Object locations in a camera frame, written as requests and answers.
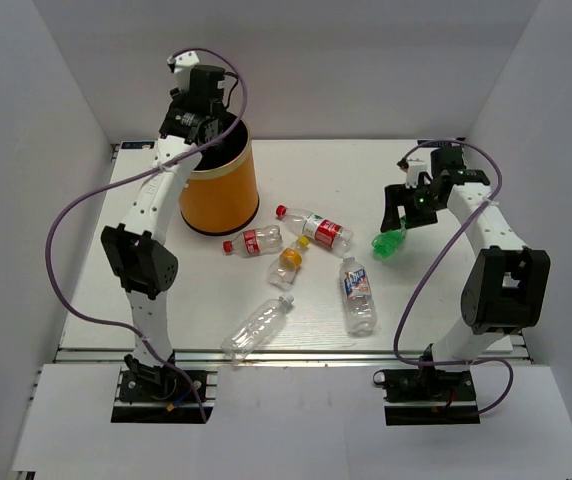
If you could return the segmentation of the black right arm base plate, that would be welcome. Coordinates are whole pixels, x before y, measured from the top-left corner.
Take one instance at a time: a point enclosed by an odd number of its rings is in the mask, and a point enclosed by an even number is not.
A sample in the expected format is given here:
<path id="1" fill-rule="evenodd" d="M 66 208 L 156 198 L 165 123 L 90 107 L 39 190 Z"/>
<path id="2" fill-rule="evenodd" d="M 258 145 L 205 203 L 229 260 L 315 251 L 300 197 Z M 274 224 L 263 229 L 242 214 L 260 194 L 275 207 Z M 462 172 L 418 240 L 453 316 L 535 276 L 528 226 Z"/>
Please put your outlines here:
<path id="1" fill-rule="evenodd" d="M 384 392 L 387 426 L 474 425 L 480 423 L 469 371 L 432 367 L 378 370 L 373 385 Z"/>

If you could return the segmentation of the green plastic bottle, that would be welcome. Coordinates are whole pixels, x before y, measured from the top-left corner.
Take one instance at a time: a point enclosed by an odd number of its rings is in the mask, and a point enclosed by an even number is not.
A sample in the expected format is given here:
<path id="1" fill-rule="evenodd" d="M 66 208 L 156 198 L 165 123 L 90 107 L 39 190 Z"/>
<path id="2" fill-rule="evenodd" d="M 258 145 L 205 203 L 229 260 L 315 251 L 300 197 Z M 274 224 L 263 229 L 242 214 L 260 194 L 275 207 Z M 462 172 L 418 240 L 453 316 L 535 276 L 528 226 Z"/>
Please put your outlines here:
<path id="1" fill-rule="evenodd" d="M 404 243 L 406 235 L 406 217 L 402 216 L 399 229 L 379 233 L 373 238 L 371 242 L 373 257 L 378 260 L 390 258 Z"/>

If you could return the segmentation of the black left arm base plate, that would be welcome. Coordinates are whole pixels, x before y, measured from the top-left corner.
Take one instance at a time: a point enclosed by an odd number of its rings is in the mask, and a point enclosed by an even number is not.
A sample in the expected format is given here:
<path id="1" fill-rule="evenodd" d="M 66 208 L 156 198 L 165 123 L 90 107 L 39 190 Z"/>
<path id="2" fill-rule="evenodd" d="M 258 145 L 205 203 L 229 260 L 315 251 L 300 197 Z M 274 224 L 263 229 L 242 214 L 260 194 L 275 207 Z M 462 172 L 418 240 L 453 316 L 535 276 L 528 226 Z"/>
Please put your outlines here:
<path id="1" fill-rule="evenodd" d="M 188 370 L 187 374 L 202 401 L 205 420 L 209 420 L 215 406 L 217 374 L 207 370 Z M 199 425 L 205 420 L 183 377 L 172 380 L 162 393 L 151 393 L 134 373 L 120 372 L 110 418 L 113 424 Z"/>

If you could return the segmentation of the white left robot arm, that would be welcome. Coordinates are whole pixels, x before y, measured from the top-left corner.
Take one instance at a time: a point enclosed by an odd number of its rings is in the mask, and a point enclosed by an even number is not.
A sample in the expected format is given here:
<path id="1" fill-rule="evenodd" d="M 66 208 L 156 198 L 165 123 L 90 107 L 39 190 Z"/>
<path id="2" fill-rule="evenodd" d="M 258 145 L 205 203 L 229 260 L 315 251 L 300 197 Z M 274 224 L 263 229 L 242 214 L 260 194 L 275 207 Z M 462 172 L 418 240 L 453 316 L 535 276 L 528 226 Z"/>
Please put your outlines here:
<path id="1" fill-rule="evenodd" d="M 106 226 L 101 243 L 111 270 L 130 304 L 133 326 L 140 332 L 125 363 L 135 383 L 156 399 L 170 397 L 179 375 L 167 365 L 174 351 L 167 329 L 167 291 L 179 273 L 178 260 L 165 247 L 177 202 L 200 154 L 172 166 L 163 164 L 217 137 L 230 125 L 225 108 L 222 67 L 176 67 L 179 86 L 156 141 L 157 172 L 141 185 L 137 198 L 116 227 Z"/>

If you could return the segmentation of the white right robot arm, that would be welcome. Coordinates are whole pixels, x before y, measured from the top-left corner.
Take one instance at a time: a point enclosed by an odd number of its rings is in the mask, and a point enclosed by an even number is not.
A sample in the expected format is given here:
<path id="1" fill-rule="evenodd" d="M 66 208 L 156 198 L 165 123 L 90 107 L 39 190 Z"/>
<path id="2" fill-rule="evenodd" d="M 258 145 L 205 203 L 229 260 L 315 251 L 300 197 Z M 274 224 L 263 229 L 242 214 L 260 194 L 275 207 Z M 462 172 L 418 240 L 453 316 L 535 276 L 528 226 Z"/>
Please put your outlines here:
<path id="1" fill-rule="evenodd" d="M 475 262 L 460 296 L 460 316 L 440 340 L 418 359 L 401 362 L 421 369 L 419 390 L 438 399 L 454 385 L 452 372 L 468 370 L 493 343 L 535 326 L 541 315 L 551 260 L 532 249 L 503 216 L 496 198 L 502 175 L 493 178 L 465 164 L 462 140 L 432 141 L 429 161 L 405 154 L 398 163 L 405 179 L 385 188 L 380 234 L 433 225 L 449 211 L 459 227 L 437 254 L 405 306 L 404 325 L 419 294 L 460 238 L 470 244 Z"/>

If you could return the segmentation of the clear unlabelled plastic bottle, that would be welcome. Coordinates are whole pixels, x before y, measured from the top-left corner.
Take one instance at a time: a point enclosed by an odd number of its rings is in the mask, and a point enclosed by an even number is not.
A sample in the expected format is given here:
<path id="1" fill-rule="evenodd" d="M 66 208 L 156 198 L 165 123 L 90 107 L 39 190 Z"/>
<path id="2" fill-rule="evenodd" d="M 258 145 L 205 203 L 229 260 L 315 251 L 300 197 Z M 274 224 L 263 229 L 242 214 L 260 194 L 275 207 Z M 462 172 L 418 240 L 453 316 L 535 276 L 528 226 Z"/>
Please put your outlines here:
<path id="1" fill-rule="evenodd" d="M 266 300 L 223 340 L 221 351 L 232 362 L 243 362 L 283 329 L 293 304 L 290 294 Z"/>

